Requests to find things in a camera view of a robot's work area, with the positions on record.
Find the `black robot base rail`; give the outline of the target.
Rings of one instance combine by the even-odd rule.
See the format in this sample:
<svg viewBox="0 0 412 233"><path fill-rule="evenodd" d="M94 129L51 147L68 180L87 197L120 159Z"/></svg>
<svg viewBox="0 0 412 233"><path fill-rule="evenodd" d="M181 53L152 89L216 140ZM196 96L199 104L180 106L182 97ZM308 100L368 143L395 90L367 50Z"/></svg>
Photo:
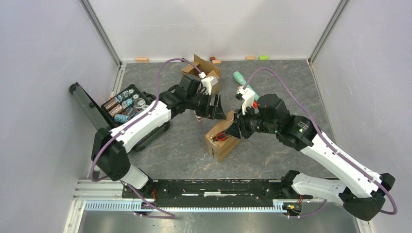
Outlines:
<svg viewBox="0 0 412 233"><path fill-rule="evenodd" d="M274 200L311 199L279 179L150 180L139 193L157 207L271 207Z"/></svg>

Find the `brown cardboard express box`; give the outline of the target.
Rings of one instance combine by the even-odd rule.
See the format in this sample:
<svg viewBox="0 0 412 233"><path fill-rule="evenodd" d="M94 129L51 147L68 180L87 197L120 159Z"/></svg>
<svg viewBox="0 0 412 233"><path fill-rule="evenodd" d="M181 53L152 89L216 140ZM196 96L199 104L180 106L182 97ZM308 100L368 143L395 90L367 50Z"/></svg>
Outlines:
<svg viewBox="0 0 412 233"><path fill-rule="evenodd" d="M212 86L211 89L211 94L217 94L220 90L220 69L215 66L214 64L210 63L209 61L206 61L204 59L202 59L200 56L194 54L193 55L194 61L192 62L194 65L196 65L196 67L201 71L204 72L206 74L207 77L211 76L211 77L216 77L217 82ZM192 75L196 75L198 76L200 72L198 72L198 70L196 70L192 65L186 65L186 67L184 67L182 69L182 74L192 74Z"/></svg>

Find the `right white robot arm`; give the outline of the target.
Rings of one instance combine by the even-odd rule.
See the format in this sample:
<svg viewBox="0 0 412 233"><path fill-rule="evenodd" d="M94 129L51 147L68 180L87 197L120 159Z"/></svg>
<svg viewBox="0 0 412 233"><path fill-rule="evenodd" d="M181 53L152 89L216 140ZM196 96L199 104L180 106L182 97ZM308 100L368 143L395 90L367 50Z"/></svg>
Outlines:
<svg viewBox="0 0 412 233"><path fill-rule="evenodd" d="M258 100L248 93L238 93L236 97L242 104L235 111L227 134L240 139L254 133L273 134L283 145L314 159L336 177L335 180L315 178L291 170L280 186L283 196L293 198L299 194L332 201L364 221L383 212L395 183L394 176L379 174L357 162L307 117L290 114L276 94Z"/></svg>

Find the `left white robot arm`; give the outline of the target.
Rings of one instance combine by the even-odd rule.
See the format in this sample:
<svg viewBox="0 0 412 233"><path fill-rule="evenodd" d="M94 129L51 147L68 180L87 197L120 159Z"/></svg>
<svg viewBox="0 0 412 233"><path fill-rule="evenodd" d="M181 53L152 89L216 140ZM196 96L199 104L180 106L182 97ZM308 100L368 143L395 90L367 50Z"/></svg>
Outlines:
<svg viewBox="0 0 412 233"><path fill-rule="evenodd" d="M217 84L216 76L186 74L179 84L160 93L136 117L111 130L98 129L91 156L92 166L98 166L112 181L123 181L133 186L141 198L150 196L153 185L149 177L131 165L128 153L152 131L186 110L193 110L203 118L225 119Z"/></svg>

